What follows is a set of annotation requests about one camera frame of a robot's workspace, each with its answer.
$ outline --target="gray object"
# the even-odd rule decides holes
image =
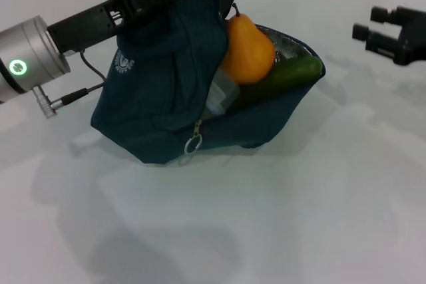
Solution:
[[[70,71],[40,16],[0,33],[0,68],[2,102]]]
[[[40,86],[35,86],[33,88],[33,93],[35,95],[37,103],[40,106],[40,109],[43,111],[43,114],[46,116],[47,119],[50,119],[53,116],[57,115],[55,109],[52,107],[52,102],[49,100],[49,97],[45,94],[45,92]]]
[[[214,115],[224,114],[240,94],[240,87],[219,68],[208,92],[206,108]]]

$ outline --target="green indicator light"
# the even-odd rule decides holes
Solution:
[[[9,70],[16,76],[22,76],[27,72],[27,64],[22,60],[14,60],[9,64]]]

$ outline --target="bag logo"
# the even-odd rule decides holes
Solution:
[[[117,56],[115,57],[115,70],[117,70],[119,73],[126,73],[133,67],[133,65],[134,61],[129,61],[128,59],[126,59],[126,57],[123,56],[121,51],[119,50]]]

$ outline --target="pear stem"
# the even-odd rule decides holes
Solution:
[[[237,17],[239,17],[240,16],[240,11],[238,10],[237,4],[233,3],[232,6],[233,6],[233,8],[235,8],[235,10],[237,12]]]

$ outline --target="zipper pull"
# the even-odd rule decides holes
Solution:
[[[185,144],[185,149],[184,149],[184,153],[185,155],[189,156],[195,152],[198,151],[198,149],[201,147],[202,144],[202,135],[200,134],[200,126],[202,124],[202,120],[197,120],[197,122],[195,122],[195,127],[194,127],[194,134],[192,135],[192,138],[189,139],[187,141],[187,143]],[[189,146],[191,145],[191,143],[193,143],[193,141],[197,141],[198,139],[198,143],[195,146],[195,149],[191,152],[188,151]]]

